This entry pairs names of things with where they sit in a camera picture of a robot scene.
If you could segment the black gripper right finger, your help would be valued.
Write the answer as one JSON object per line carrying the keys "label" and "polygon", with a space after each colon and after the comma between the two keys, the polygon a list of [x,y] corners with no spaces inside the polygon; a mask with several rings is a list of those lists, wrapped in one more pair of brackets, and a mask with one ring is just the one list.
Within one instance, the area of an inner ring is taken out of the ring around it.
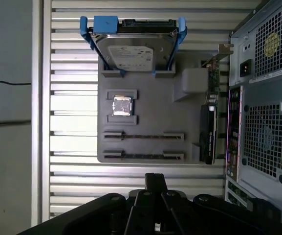
{"label": "black gripper right finger", "polygon": [[281,222],[208,194],[190,201],[168,190],[163,174],[154,176],[155,188],[181,235],[282,235]]}

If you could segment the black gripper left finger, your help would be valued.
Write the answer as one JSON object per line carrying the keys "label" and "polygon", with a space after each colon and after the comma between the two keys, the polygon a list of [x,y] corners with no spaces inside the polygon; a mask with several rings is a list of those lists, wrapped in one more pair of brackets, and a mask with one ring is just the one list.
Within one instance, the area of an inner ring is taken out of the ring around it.
{"label": "black gripper left finger", "polygon": [[109,193],[22,232],[23,235],[152,235],[155,174],[126,198]]}

